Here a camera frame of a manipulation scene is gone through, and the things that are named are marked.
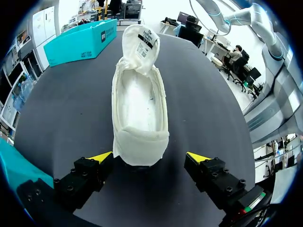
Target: computer monitor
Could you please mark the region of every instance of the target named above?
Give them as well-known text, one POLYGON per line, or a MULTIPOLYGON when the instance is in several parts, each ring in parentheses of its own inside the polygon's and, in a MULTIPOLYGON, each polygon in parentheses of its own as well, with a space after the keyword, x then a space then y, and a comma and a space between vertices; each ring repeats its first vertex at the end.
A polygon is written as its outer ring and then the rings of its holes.
POLYGON ((187 14, 187 13, 179 12, 177 21, 181 22, 182 25, 185 25, 188 16, 189 16, 189 14, 187 14))

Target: person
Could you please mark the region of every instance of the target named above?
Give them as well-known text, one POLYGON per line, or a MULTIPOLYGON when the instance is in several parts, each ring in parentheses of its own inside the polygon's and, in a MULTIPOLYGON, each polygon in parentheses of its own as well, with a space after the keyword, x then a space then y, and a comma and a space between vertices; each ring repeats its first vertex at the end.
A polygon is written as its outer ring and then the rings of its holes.
POLYGON ((239 58, 242 57, 242 47, 240 45, 236 45, 236 49, 233 50, 233 52, 229 53, 231 58, 228 58, 227 56, 222 57, 222 63, 223 64, 233 64, 235 61, 237 61, 239 58))

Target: desk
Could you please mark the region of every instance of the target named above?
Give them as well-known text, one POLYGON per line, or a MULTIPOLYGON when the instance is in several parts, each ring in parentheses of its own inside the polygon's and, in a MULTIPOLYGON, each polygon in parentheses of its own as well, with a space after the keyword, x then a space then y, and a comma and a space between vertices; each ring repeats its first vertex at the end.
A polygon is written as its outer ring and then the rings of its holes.
POLYGON ((211 55, 210 53, 212 52, 213 48, 216 46, 218 47, 220 50, 222 50, 225 54, 228 54, 229 51, 227 51, 226 49, 222 48, 220 45, 218 45, 218 43, 216 41, 212 41, 208 38, 206 38, 205 36, 203 37, 203 39, 205 40, 205 54, 206 56, 208 56, 207 58, 210 60, 211 58, 211 55), (207 43, 210 43, 211 44, 211 47, 209 49, 209 51, 206 53, 206 50, 207 50, 207 43))
POLYGON ((160 33, 161 33, 161 34, 165 34, 165 33, 167 32, 167 30, 168 30, 169 27, 176 28, 176 26, 169 25, 169 24, 166 24, 166 23, 161 22, 161 30, 160 30, 160 33))
MULTIPOLYGON (((15 147, 55 178, 82 156, 112 150, 111 87, 122 34, 95 59, 49 67, 22 109, 15 147)), ((170 133, 163 159, 143 173, 116 158, 102 190, 74 214, 104 227, 218 227, 225 213, 196 188, 184 169, 185 154, 221 158, 250 190, 250 133, 232 91, 201 51, 187 40, 159 36, 155 66, 165 86, 170 133)))

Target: cardboard box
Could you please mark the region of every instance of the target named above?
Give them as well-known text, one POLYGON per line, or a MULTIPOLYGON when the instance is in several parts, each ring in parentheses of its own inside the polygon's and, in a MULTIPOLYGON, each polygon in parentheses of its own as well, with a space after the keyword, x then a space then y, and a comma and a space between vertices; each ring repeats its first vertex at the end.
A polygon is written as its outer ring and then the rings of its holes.
POLYGON ((96 58, 117 36, 117 20, 102 20, 72 28, 44 46, 49 65, 96 58))

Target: white cabinet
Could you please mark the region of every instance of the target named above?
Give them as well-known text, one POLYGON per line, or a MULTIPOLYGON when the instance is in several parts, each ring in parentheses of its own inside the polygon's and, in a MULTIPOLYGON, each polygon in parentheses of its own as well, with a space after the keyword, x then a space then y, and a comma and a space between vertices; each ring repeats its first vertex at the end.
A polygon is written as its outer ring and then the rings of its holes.
POLYGON ((44 27, 44 10, 33 15, 33 34, 36 46, 39 46, 46 40, 44 27))
POLYGON ((52 6, 44 10, 44 26, 46 39, 49 39, 54 34, 56 34, 55 22, 54 22, 54 10, 55 7, 52 6))
POLYGON ((52 6, 33 15, 33 37, 39 65, 43 71, 49 66, 43 47, 56 37, 54 9, 52 6))
POLYGON ((40 62, 41 62, 41 68, 42 70, 46 70, 46 68, 49 66, 45 51, 44 51, 44 46, 49 43, 50 41, 52 41, 54 38, 56 37, 56 35, 53 35, 52 37, 50 37, 48 40, 45 40, 41 45, 39 45, 37 47, 37 52, 40 58, 40 62))

